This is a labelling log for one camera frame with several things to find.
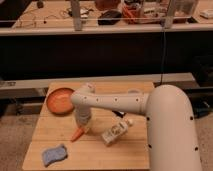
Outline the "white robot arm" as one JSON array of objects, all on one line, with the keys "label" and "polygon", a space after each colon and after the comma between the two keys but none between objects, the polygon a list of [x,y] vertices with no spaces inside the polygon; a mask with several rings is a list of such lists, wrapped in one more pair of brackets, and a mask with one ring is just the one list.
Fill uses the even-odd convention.
[{"label": "white robot arm", "polygon": [[150,171],[202,171],[193,109],[173,85],[149,93],[97,94],[85,84],[71,95],[76,122],[88,124],[93,108],[142,115],[147,120]]}]

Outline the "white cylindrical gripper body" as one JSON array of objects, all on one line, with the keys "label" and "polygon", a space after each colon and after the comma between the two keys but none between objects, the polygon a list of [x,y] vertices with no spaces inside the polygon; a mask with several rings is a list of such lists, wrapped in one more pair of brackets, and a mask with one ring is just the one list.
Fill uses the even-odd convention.
[{"label": "white cylindrical gripper body", "polygon": [[91,120],[91,108],[78,106],[75,108],[75,120],[79,127],[86,126]]}]

